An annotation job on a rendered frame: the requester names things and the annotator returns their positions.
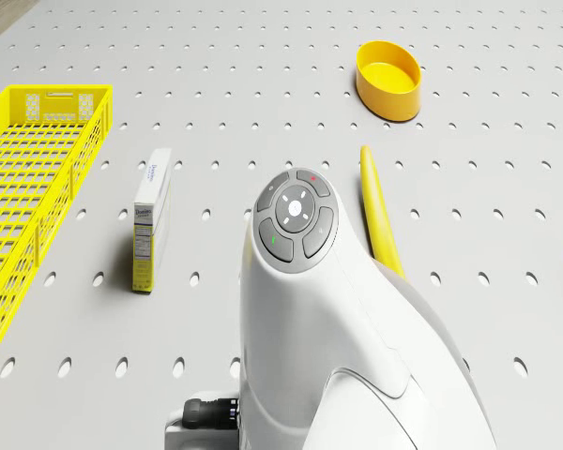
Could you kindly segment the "yellow and white box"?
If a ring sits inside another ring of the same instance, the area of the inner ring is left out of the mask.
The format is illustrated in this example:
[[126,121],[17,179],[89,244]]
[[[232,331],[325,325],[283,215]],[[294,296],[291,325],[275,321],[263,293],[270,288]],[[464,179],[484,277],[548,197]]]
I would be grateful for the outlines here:
[[151,293],[170,224],[171,148],[155,149],[134,199],[132,289]]

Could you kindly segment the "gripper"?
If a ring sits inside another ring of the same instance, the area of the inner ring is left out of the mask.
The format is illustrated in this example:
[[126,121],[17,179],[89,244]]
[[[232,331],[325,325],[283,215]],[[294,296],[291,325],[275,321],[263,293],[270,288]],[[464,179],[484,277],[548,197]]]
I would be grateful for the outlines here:
[[239,397],[191,397],[170,415],[164,450],[239,450]]

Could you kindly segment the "yellow basket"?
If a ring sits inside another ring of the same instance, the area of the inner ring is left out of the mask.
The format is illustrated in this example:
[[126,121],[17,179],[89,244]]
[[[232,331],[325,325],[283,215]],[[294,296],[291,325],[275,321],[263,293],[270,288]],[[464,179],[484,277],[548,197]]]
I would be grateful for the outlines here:
[[109,84],[0,93],[0,343],[112,123]]

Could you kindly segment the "yellow bowl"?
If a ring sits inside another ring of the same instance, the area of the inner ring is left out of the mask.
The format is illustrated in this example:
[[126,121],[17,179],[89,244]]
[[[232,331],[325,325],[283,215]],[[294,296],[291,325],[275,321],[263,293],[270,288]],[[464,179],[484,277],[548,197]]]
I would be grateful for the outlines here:
[[414,56],[389,41],[362,44],[357,52],[356,89],[363,104],[392,122],[420,111],[421,69]]

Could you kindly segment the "banana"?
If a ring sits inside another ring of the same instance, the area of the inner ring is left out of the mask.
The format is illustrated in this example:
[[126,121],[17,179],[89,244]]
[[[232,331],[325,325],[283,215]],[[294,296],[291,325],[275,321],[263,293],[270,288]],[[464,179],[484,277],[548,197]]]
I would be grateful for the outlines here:
[[361,194],[374,258],[405,279],[396,247],[373,154],[368,145],[360,147]]

